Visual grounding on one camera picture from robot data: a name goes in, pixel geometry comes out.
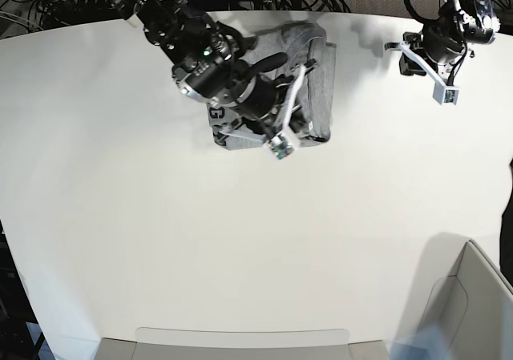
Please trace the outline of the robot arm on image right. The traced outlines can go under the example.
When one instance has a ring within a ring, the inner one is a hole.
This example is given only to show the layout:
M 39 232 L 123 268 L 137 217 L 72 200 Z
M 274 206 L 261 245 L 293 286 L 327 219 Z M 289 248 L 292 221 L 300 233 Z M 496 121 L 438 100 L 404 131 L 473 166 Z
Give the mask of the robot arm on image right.
M 490 45 L 500 29 L 491 0 L 443 0 L 437 18 L 425 18 L 403 0 L 411 18 L 422 24 L 418 33 L 407 32 L 403 40 L 444 82 L 452 86 L 471 45 Z

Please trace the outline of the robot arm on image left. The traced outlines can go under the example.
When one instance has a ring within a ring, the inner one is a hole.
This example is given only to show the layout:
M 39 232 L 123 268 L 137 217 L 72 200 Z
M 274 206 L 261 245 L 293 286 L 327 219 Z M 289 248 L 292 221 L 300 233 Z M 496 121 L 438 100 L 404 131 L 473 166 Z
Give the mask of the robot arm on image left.
M 272 80 L 267 73 L 287 63 L 285 52 L 248 63 L 244 56 L 256 49 L 257 38 L 243 36 L 188 0 L 108 1 L 126 22 L 141 25 L 149 43 L 170 59 L 182 94 L 211 107 L 228 107 L 261 132 L 275 126 L 292 80 Z

